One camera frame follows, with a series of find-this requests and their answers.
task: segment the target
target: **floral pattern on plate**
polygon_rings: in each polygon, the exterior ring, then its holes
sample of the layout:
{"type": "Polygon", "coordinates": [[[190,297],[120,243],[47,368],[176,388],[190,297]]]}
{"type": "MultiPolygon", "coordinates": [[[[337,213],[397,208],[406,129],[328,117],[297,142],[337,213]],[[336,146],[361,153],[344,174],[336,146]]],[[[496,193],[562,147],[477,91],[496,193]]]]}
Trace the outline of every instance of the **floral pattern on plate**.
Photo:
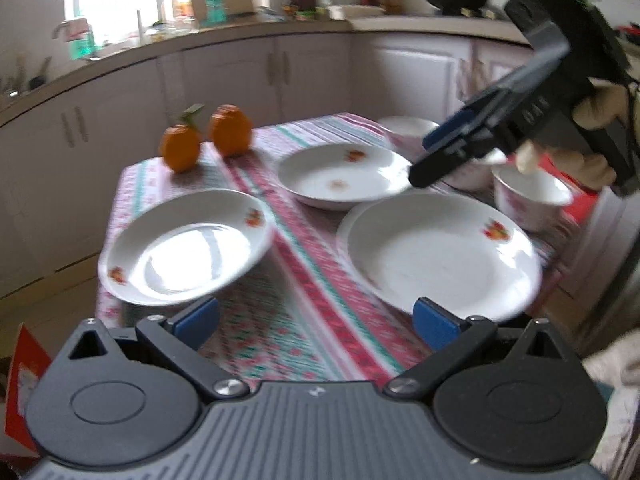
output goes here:
{"type": "Polygon", "coordinates": [[[257,209],[249,209],[249,213],[244,219],[244,223],[249,227],[260,227],[264,223],[262,213],[257,209]]]}
{"type": "Polygon", "coordinates": [[[494,241],[507,241],[511,240],[511,234],[507,231],[507,228],[502,225],[500,222],[495,220],[491,220],[487,225],[484,226],[484,230],[482,234],[489,238],[489,240],[494,241]]]}
{"type": "Polygon", "coordinates": [[[363,158],[367,158],[367,154],[361,150],[349,150],[344,155],[344,160],[347,162],[358,162],[363,158]]]}
{"type": "Polygon", "coordinates": [[[331,182],[329,182],[329,189],[333,191],[344,191],[348,187],[349,187],[349,184],[347,184],[341,178],[336,178],[335,180],[332,180],[331,182]]]}
{"type": "Polygon", "coordinates": [[[110,269],[109,277],[120,285],[127,283],[127,280],[124,279],[124,271],[122,270],[122,267],[113,267],[113,269],[110,269]]]}

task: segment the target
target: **pink tablecloth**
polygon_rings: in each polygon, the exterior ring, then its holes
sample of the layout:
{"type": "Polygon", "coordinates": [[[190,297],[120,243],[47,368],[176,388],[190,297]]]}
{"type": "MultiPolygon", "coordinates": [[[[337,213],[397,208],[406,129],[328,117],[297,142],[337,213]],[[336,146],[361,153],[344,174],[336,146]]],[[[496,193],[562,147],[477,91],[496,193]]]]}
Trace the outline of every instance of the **pink tablecloth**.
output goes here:
{"type": "MultiPolygon", "coordinates": [[[[380,384],[429,352],[413,332],[410,318],[361,290],[340,263],[335,231],[344,214],[300,204],[273,176],[273,163],[280,156],[341,141],[385,144],[376,123],[339,114],[260,128],[253,152],[226,163],[206,142],[199,167],[187,174],[172,174],[159,158],[122,173],[107,245],[146,208],[189,190],[230,187],[258,196],[271,207],[278,226],[274,247],[254,270],[220,294],[222,322],[201,349],[249,381],[366,378],[380,384]]],[[[545,266],[574,227],[569,219],[534,240],[545,266]]],[[[110,327],[131,324],[148,313],[121,305],[103,289],[97,309],[110,327]]]]}

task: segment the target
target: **beige fabric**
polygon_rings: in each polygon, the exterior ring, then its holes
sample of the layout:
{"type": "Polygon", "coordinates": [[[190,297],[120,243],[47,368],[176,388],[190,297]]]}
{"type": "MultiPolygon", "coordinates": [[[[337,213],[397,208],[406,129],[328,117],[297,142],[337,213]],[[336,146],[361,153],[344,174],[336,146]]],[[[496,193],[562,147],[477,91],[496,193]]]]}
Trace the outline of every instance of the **beige fabric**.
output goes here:
{"type": "Polygon", "coordinates": [[[607,403],[607,426],[591,464],[610,480],[628,480],[640,454],[632,442],[640,400],[640,330],[622,336],[582,365],[591,379],[615,388],[607,403]]]}
{"type": "MultiPolygon", "coordinates": [[[[596,130],[620,119],[628,125],[628,100],[625,87],[620,85],[601,86],[597,92],[586,98],[574,109],[574,121],[578,126],[596,130]]],[[[635,132],[640,142],[640,98],[636,97],[635,132]]],[[[599,154],[582,155],[572,150],[542,146],[530,140],[516,151],[516,166],[522,173],[532,173],[542,155],[547,152],[558,170],[566,173],[584,186],[601,190],[616,179],[616,172],[607,160],[599,154]]]]}

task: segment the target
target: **ribbed gray surface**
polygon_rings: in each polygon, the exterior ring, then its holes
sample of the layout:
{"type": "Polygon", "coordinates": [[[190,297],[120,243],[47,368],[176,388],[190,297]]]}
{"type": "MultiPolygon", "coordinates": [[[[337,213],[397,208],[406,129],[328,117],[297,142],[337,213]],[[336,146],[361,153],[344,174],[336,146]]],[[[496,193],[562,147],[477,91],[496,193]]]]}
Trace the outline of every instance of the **ribbed gray surface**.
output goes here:
{"type": "Polygon", "coordinates": [[[33,480],[595,480],[589,465],[520,474],[471,464],[418,404],[371,383],[264,383],[215,405],[179,449],[121,472],[69,471],[45,462],[33,480]]]}

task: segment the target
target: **cabinet handle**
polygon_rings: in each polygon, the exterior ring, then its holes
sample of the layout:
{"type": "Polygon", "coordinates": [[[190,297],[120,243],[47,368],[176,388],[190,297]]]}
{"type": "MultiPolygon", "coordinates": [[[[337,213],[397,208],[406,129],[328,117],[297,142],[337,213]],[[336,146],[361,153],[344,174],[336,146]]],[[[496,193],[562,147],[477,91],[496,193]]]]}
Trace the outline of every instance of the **cabinet handle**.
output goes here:
{"type": "Polygon", "coordinates": [[[286,51],[282,53],[282,75],[284,83],[288,85],[291,81],[291,66],[289,65],[289,53],[286,51]]]}
{"type": "Polygon", "coordinates": [[[466,68],[466,60],[458,60],[458,77],[456,78],[456,87],[458,90],[458,101],[464,101],[468,93],[469,73],[466,68]]]}
{"type": "Polygon", "coordinates": [[[480,60],[476,61],[475,73],[477,76],[474,77],[474,82],[476,83],[476,91],[481,91],[487,88],[490,84],[489,76],[484,69],[484,63],[480,60]]]}
{"type": "Polygon", "coordinates": [[[60,114],[60,118],[62,118],[62,128],[65,131],[66,143],[70,148],[72,148],[76,145],[76,143],[74,142],[74,136],[71,133],[71,126],[69,126],[69,121],[66,120],[65,114],[60,114]]]}
{"type": "Polygon", "coordinates": [[[86,125],[84,124],[84,117],[82,116],[82,110],[77,106],[76,120],[78,121],[78,129],[80,130],[80,137],[84,142],[89,142],[89,136],[86,133],[86,125]]]}
{"type": "Polygon", "coordinates": [[[273,52],[267,54],[267,82],[269,86],[273,86],[276,79],[276,67],[274,65],[275,58],[273,52]]]}

